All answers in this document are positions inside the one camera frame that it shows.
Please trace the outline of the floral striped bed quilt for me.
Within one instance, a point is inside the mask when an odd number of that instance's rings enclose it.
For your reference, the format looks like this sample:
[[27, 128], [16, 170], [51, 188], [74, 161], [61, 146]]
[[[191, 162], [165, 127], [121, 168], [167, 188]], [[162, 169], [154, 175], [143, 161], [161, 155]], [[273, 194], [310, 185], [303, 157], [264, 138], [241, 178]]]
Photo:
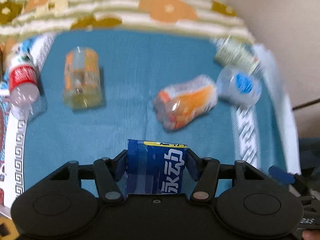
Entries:
[[1, 42], [51, 31], [121, 28], [255, 39], [226, 0], [1, 0]]

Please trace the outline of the white blue label cup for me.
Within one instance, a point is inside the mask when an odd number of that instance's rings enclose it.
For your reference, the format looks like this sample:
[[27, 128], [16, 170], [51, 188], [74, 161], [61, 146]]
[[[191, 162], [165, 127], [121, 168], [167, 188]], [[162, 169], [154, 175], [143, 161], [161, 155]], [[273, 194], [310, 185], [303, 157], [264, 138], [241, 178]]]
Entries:
[[262, 93], [260, 80], [229, 66], [221, 70], [216, 87], [220, 99], [243, 107], [254, 106]]

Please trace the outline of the red label clear cup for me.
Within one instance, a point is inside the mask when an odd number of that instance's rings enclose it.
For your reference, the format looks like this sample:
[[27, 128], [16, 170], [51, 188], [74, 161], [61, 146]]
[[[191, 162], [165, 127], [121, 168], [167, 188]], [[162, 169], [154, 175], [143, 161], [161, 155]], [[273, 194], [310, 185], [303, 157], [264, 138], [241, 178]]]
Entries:
[[37, 71], [29, 53], [19, 52], [9, 62], [10, 110], [18, 120], [27, 120], [40, 98]]

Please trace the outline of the teal patterned mat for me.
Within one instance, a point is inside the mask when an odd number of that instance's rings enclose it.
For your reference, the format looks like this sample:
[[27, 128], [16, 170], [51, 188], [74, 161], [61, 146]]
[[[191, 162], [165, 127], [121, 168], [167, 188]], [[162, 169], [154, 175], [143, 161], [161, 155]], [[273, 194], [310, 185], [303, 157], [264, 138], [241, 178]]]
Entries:
[[[62, 99], [65, 57], [76, 47], [99, 55], [101, 107], [74, 112]], [[215, 44], [187, 38], [123, 30], [71, 31], [24, 40], [40, 71], [40, 114], [19, 121], [1, 101], [1, 204], [13, 201], [70, 160], [91, 164], [115, 157], [128, 139], [182, 143], [201, 157], [231, 164], [247, 161], [267, 172], [271, 166], [300, 172], [295, 119], [274, 57], [263, 45], [254, 51], [265, 67], [257, 104], [243, 111], [219, 102], [187, 127], [167, 132], [157, 121], [152, 101], [165, 86], [206, 74], [216, 80]]]

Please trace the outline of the orange cartoon label cup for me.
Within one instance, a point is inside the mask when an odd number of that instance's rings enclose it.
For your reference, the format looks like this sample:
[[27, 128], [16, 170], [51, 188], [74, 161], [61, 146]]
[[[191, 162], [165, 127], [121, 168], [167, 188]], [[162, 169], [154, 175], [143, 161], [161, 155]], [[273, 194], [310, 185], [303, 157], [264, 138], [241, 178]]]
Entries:
[[215, 82], [202, 74], [187, 82], [161, 89], [153, 100], [153, 109], [164, 129], [174, 131], [209, 112], [217, 101]]

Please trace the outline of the yellow orange label cup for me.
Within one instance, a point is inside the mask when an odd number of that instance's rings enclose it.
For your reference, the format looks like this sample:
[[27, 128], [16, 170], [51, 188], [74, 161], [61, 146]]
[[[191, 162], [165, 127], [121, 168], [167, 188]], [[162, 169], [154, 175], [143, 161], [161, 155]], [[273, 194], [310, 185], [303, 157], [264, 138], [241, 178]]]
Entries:
[[99, 56], [95, 50], [77, 46], [66, 55], [64, 84], [63, 100], [72, 110], [101, 105]]

